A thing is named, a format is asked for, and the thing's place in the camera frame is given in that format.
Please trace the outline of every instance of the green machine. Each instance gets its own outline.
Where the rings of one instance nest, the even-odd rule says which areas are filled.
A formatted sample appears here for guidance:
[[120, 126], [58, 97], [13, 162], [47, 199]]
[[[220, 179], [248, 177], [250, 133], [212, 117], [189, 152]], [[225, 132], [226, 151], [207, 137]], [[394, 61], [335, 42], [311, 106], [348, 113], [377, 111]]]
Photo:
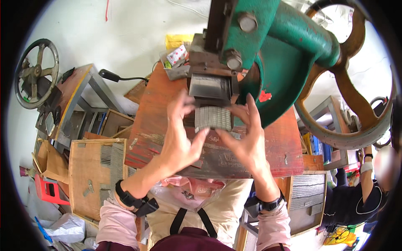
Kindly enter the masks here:
[[[226, 103], [245, 104], [246, 94], [251, 93], [263, 128], [295, 104], [306, 127], [326, 144], [359, 149], [376, 142], [390, 127], [392, 103], [377, 117], [346, 72], [349, 59], [364, 43], [365, 16], [351, 6], [353, 29], [340, 44], [311, 19], [332, 4], [349, 5], [345, 0], [319, 0], [304, 14], [280, 0], [212, 0], [208, 29], [194, 36], [188, 79], [193, 74], [228, 78], [231, 88]], [[235, 76], [245, 70], [247, 75], [237, 82]], [[315, 80], [327, 70], [334, 73], [344, 100], [358, 116], [360, 131], [329, 131], [304, 107]], [[269, 100], [262, 96], [267, 93]]]

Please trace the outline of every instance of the red plastic stool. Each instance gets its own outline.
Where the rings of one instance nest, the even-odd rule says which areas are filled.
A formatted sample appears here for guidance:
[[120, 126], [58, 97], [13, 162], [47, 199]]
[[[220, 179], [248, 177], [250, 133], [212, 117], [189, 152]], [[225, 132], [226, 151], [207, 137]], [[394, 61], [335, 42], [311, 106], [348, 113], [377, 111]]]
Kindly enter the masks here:
[[59, 185], [44, 181], [39, 174], [35, 174], [35, 187], [39, 199], [60, 205], [70, 205], [70, 202], [60, 199]]

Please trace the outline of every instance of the black lever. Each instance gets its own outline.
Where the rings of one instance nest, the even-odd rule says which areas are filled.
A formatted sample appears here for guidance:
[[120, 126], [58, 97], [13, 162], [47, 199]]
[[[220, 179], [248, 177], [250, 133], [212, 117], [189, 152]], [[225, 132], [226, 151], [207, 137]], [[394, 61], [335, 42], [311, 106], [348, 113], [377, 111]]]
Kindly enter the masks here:
[[106, 70], [106, 69], [101, 69], [101, 70], [99, 71], [99, 75], [100, 75], [102, 78], [106, 78], [106, 79], [112, 80], [112, 81], [114, 81], [114, 82], [118, 82], [119, 80], [135, 80], [135, 79], [140, 79], [140, 80], [144, 80], [144, 81], [145, 81], [145, 86], [147, 86], [147, 83], [148, 83], [148, 79], [146, 79], [146, 78], [142, 78], [142, 77], [121, 78], [119, 75], [117, 75], [117, 74], [115, 74], [115, 73], [113, 73], [113, 72], [111, 72], [111, 71], [108, 71], [108, 70]]

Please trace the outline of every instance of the dark shirt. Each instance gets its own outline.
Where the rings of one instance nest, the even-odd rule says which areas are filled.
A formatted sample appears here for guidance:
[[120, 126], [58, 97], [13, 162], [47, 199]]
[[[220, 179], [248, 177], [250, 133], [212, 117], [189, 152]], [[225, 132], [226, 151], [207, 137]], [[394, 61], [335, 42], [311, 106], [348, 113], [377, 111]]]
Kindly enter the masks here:
[[376, 180], [366, 202], [363, 204], [361, 184], [356, 187], [337, 186], [327, 190], [322, 224], [355, 225], [370, 219], [379, 209], [382, 192]]
[[[133, 251], [132, 247], [122, 244], [102, 241], [96, 251]], [[170, 235], [159, 240], [150, 251], [233, 251], [215, 238], [208, 237], [203, 229], [184, 227], [180, 234]], [[272, 247], [266, 251], [281, 251], [281, 247]]]

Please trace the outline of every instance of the black strap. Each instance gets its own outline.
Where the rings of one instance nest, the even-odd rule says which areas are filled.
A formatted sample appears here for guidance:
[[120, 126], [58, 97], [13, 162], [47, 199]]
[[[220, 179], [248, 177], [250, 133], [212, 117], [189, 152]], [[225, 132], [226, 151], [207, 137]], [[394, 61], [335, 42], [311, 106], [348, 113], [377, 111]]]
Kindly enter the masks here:
[[180, 229], [181, 223], [183, 222], [184, 216], [187, 213], [187, 209], [180, 208], [174, 218], [172, 225], [170, 226], [170, 235], [178, 234], [178, 230]]
[[[187, 213], [187, 209], [184, 209], [184, 208], [179, 209], [179, 211], [176, 214], [176, 217], [174, 218], [174, 220], [172, 222], [172, 225], [170, 226], [170, 235], [178, 234], [181, 223], [183, 222], [183, 219], [184, 219], [184, 216], [186, 215], [186, 213]], [[213, 228], [212, 222], [210, 221], [205, 210], [201, 208], [197, 213], [200, 216], [205, 228], [207, 229], [209, 236], [216, 239], [218, 237], [218, 234], [216, 233], [215, 229]]]
[[202, 223], [204, 223], [209, 236], [216, 239], [218, 237], [218, 234], [216, 233], [215, 228], [213, 228], [211, 220], [209, 219], [205, 210], [201, 208], [197, 213], [201, 217]]

